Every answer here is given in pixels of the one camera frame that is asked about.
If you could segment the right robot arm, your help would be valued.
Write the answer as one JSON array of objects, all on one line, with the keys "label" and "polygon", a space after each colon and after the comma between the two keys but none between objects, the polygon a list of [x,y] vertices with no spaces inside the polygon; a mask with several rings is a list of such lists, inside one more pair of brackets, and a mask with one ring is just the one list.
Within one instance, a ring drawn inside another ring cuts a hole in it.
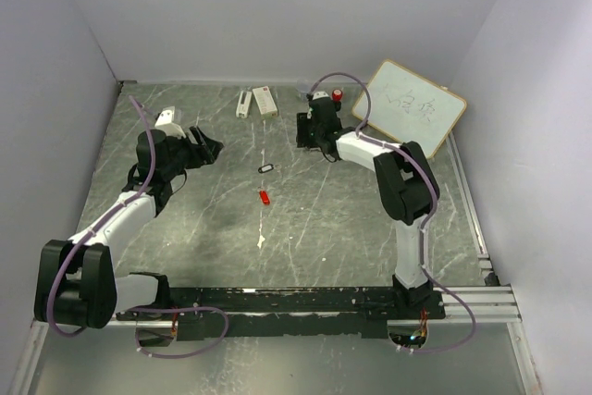
[{"label": "right robot arm", "polygon": [[352,162],[376,175],[380,201],[395,221],[393,310],[402,318],[413,318],[433,293],[426,241],[439,188],[424,152],[416,142],[390,143],[343,127],[338,117],[340,103],[329,96],[309,94],[307,100],[308,110],[297,115],[297,146],[318,149],[330,162]]}]

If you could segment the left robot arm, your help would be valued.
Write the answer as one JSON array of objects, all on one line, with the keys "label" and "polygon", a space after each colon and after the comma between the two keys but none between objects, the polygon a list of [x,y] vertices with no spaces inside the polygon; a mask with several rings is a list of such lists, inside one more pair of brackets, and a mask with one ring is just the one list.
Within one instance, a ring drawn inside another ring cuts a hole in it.
[{"label": "left robot arm", "polygon": [[141,310],[153,320],[168,316],[173,298],[165,275],[131,272],[119,278],[115,268],[132,239],[164,210],[173,179],[212,165],[223,148],[197,127],[181,137],[142,132],[137,161],[114,204],[85,230],[42,248],[35,320],[99,329],[121,312]]}]

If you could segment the red black stamp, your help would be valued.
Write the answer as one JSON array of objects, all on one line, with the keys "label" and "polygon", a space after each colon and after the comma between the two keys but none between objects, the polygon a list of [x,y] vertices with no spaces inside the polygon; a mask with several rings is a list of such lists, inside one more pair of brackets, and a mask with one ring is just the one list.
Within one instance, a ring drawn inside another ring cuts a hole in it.
[{"label": "red black stamp", "polygon": [[340,102],[343,98],[343,90],[341,89],[334,89],[331,94],[332,100],[334,102]]}]

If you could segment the clear paperclip jar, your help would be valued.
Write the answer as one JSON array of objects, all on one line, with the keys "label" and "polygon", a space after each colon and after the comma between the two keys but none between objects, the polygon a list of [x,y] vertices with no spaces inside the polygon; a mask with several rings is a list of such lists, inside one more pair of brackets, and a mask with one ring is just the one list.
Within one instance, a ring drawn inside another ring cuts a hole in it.
[{"label": "clear paperclip jar", "polygon": [[299,93],[301,100],[307,102],[313,91],[313,84],[308,80],[297,80],[296,90]]}]

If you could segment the white stapler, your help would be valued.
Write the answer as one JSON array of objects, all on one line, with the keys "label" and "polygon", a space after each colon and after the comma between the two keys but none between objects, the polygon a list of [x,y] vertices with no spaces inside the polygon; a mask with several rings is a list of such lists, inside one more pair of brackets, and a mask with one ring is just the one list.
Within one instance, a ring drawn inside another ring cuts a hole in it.
[{"label": "white stapler", "polygon": [[236,118],[247,118],[249,116],[252,97],[251,91],[240,92],[235,111]]}]

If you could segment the white green staple box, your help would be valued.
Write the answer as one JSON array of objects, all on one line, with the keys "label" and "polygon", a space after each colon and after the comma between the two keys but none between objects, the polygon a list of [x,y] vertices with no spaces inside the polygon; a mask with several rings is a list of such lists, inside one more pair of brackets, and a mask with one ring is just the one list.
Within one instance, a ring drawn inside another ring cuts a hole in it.
[{"label": "white green staple box", "polygon": [[253,88],[252,93],[262,118],[278,115],[276,102],[268,86]]}]

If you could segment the yellow framed whiteboard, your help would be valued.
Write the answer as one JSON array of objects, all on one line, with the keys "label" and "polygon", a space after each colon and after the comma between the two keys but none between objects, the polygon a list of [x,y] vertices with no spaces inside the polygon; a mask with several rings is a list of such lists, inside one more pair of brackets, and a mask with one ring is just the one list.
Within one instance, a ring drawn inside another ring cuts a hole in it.
[{"label": "yellow framed whiteboard", "polygon": [[430,159],[466,110],[466,101],[389,59],[367,83],[351,113],[397,142],[417,142]]}]

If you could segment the red usb stick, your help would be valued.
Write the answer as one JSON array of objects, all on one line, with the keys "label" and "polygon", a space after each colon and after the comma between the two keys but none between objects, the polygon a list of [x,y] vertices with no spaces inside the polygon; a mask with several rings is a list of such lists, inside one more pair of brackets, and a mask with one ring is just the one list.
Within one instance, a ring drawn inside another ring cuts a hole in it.
[{"label": "red usb stick", "polygon": [[258,191],[258,194],[260,196],[260,200],[262,202],[263,205],[270,205],[271,204],[271,200],[269,198],[269,195],[267,193],[267,191],[260,189]]}]

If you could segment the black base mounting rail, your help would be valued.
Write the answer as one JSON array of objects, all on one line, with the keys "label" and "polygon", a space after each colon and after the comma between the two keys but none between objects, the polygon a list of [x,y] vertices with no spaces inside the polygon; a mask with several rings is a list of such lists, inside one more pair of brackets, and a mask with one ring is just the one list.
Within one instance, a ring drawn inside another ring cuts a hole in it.
[{"label": "black base mounting rail", "polygon": [[422,290],[418,297],[395,286],[300,287],[285,289],[174,288],[174,308],[214,307],[224,315],[192,310],[187,314],[147,314],[136,309],[115,315],[138,327],[177,329],[177,339],[194,341],[227,338],[358,335],[385,339],[389,323],[416,326],[424,315],[441,320],[445,309],[441,293]]}]

